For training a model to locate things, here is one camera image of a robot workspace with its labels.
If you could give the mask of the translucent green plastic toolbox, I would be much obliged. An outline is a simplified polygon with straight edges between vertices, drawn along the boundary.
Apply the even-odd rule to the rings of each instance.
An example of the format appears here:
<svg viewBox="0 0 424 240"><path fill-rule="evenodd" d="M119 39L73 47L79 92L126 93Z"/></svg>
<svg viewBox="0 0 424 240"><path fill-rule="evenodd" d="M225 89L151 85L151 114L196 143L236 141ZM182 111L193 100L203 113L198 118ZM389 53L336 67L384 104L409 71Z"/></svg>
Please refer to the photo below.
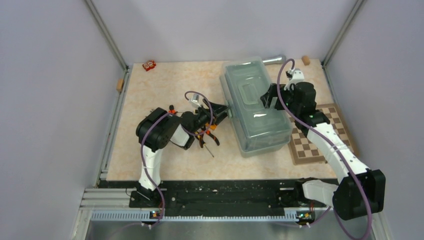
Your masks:
<svg viewBox="0 0 424 240"><path fill-rule="evenodd" d="M260 57L223 63L219 79L244 158L278 151L291 141L293 127L287 114L265 108L260 99L271 86Z"/></svg>

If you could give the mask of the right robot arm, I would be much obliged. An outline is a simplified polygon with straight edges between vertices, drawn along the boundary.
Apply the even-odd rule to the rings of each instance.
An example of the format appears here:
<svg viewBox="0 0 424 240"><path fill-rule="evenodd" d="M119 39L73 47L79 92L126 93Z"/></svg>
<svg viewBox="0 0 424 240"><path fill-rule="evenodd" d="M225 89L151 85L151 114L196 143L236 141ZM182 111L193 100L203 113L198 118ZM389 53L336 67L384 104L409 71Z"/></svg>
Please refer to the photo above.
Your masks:
<svg viewBox="0 0 424 240"><path fill-rule="evenodd" d="M345 221L384 209L385 175L361 162L339 137L327 115L317 109L312 83L299 82L290 87L272 83L260 100L267 109L285 110L296 128L323 154L337 177L337 184L314 177L299 179L293 192L297 205L317 201L333 207Z"/></svg>

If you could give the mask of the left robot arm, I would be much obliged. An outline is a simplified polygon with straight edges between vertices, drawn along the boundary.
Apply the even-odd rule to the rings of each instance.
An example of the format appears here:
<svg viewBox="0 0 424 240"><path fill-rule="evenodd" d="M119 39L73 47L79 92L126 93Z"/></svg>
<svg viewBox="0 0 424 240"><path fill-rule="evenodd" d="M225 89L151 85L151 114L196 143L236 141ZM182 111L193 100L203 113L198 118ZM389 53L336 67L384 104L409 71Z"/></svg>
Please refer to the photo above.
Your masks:
<svg viewBox="0 0 424 240"><path fill-rule="evenodd" d="M172 143L188 150L197 142L206 148L205 136L219 139L212 131L228 116L229 106L204 102L192 111L176 111L173 105L168 110L154 109L137 126L135 134L140 143L142 170L140 178L131 192L130 207L163 208L165 196L160 190L160 167L164 148Z"/></svg>

